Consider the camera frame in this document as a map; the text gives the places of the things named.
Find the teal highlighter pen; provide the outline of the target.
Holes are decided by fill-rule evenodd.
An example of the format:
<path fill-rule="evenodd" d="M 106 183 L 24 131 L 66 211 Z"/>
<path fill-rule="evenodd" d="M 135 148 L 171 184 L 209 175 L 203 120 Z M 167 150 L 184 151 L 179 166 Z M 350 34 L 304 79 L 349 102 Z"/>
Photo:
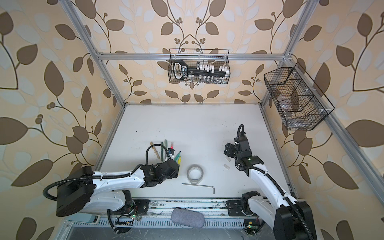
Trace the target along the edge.
<path fill-rule="evenodd" d="M 180 157 L 180 154 L 181 154 L 181 151 L 179 151 L 175 157 L 175 161 L 177 162 L 179 160 L 179 157 Z"/>

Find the brown fineliner pen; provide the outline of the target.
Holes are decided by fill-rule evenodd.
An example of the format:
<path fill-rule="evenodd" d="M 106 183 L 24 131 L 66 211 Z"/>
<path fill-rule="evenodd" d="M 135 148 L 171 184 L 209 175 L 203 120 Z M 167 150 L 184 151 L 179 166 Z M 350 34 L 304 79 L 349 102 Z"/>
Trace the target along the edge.
<path fill-rule="evenodd" d="M 160 155 L 159 155 L 159 152 L 157 151 L 157 149 L 156 149 L 156 146 L 154 145 L 154 143 L 153 142 L 150 142 L 150 144 L 151 144 L 151 148 L 153 149 L 153 151 L 155 152 L 155 154 L 156 154 L 156 156 L 157 156 L 157 158 L 160 160 L 161 159 L 161 157 L 160 157 Z"/>

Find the olive green fineliner pen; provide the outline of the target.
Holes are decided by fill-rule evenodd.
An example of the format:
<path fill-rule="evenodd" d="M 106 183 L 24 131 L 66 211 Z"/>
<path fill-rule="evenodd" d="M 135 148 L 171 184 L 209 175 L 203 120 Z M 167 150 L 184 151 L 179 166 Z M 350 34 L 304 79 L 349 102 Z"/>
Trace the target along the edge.
<path fill-rule="evenodd" d="M 163 149 L 163 147 L 161 147 L 161 161 L 164 161 L 164 149 Z"/>

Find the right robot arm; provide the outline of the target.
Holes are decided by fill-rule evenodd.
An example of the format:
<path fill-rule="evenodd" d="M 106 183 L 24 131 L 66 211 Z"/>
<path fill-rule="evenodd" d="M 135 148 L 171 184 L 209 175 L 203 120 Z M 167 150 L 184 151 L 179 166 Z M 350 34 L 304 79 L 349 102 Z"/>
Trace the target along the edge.
<path fill-rule="evenodd" d="M 227 143 L 224 154 L 234 159 L 235 167 L 260 188 L 242 195 L 244 215 L 257 215 L 268 225 L 277 240 L 317 239 L 311 207 L 286 191 L 270 174 L 264 162 L 253 155 L 244 125 L 239 125 L 234 144 Z"/>

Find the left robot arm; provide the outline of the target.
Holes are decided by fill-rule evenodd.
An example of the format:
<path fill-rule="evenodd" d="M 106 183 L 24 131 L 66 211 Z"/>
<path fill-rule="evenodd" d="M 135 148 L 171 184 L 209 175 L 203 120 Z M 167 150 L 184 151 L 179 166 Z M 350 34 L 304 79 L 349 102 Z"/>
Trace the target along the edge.
<path fill-rule="evenodd" d="M 119 235 L 126 230 L 112 220 L 113 213 L 135 215 L 138 207 L 132 200 L 130 189 L 155 187 L 165 180 L 176 179 L 179 174 L 179 156 L 173 148 L 159 145 L 166 151 L 166 160 L 150 165 L 148 161 L 126 172 L 93 172 L 91 167 L 82 167 L 66 179 L 44 188 L 43 196 L 57 203 L 56 215 L 67 217 L 79 212 L 107 210 L 110 227 Z"/>

